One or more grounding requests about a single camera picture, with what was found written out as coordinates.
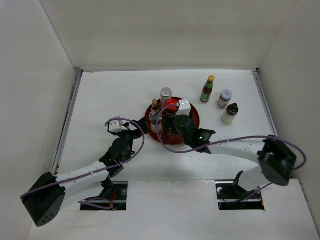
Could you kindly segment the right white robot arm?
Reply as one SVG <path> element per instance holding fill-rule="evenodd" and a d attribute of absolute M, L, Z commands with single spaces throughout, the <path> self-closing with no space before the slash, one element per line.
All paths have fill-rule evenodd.
<path fill-rule="evenodd" d="M 216 132 L 197 128 L 189 116 L 175 117 L 173 126 L 184 143 L 198 153 L 228 155 L 257 164 L 236 175 L 231 189 L 236 197 L 243 198 L 255 188 L 269 183 L 281 187 L 289 185 L 297 157 L 283 142 L 268 136 L 257 141 L 221 139 L 218 144 L 209 145 Z"/>

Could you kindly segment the jar with silver lid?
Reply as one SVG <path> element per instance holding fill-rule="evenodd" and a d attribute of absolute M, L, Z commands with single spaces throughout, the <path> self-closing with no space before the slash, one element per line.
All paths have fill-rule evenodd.
<path fill-rule="evenodd" d="M 168 100 L 172 98 L 172 90 L 169 87 L 164 87 L 160 90 L 160 103 L 161 107 L 164 108 Z"/>

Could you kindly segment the small yellow label bottle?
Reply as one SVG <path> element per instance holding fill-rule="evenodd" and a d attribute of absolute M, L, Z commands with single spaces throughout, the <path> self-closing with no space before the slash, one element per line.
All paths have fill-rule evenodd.
<path fill-rule="evenodd" d="M 151 111 L 152 112 L 159 112 L 159 103 L 157 99 L 153 99 L 151 102 Z"/>

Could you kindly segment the jar with red lid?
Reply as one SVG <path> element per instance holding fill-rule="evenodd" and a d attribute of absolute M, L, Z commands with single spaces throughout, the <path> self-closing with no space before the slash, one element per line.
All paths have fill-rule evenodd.
<path fill-rule="evenodd" d="M 162 129 L 166 136 L 177 135 L 178 132 L 174 127 L 173 121 L 178 111 L 178 101 L 176 99 L 169 99 L 165 102 L 166 109 L 163 112 Z"/>

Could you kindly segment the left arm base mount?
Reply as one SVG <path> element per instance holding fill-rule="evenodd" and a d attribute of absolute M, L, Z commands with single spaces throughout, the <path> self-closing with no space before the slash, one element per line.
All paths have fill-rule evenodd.
<path fill-rule="evenodd" d="M 85 200 L 80 204 L 80 211 L 126 211 L 128 182 L 116 181 L 113 186 L 104 188 L 99 196 Z"/>

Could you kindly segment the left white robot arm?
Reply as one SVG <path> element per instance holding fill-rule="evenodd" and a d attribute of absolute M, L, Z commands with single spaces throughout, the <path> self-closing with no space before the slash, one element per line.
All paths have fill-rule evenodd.
<path fill-rule="evenodd" d="M 107 131 L 116 136 L 106 154 L 96 162 L 65 174 L 42 174 L 20 199 L 36 227 L 51 222 L 63 208 L 87 199 L 108 199 L 112 195 L 112 178 L 130 162 L 138 151 L 133 142 L 145 139 L 147 121 L 114 117 L 106 122 Z"/>

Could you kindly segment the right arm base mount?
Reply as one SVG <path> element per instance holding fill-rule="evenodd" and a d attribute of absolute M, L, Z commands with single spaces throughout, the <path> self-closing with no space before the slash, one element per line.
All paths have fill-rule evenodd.
<path fill-rule="evenodd" d="M 264 210 L 264 203 L 260 193 L 251 195 L 254 190 L 246 191 L 238 183 L 240 171 L 233 182 L 218 181 L 215 183 L 218 209 L 221 211 L 240 211 L 240 210 Z"/>

